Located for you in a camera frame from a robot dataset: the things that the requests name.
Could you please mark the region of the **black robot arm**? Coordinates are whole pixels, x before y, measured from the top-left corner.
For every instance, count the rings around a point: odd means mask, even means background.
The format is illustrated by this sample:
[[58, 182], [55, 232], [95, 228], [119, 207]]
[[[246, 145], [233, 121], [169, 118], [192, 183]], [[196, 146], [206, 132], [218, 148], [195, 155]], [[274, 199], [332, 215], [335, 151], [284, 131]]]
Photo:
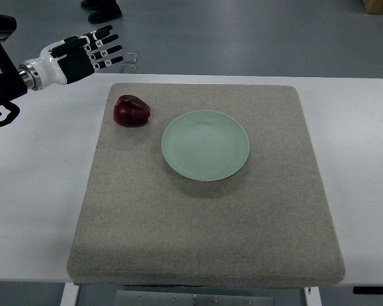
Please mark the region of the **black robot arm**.
[[0, 128], [12, 123], [20, 113], [20, 108], [12, 101], [29, 89], [41, 87], [38, 72], [30, 64], [17, 69], [2, 46], [16, 28], [15, 18], [0, 15]]

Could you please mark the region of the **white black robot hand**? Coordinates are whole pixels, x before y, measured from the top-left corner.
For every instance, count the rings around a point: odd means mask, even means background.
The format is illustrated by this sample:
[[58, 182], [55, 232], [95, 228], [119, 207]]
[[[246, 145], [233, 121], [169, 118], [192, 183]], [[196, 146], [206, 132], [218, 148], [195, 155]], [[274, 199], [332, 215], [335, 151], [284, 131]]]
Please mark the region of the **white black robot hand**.
[[110, 45], [119, 36], [106, 25], [83, 35], [74, 35], [45, 47], [38, 58], [29, 60], [34, 78], [34, 90], [52, 84], [78, 82], [100, 69], [123, 61], [118, 55], [121, 45]]

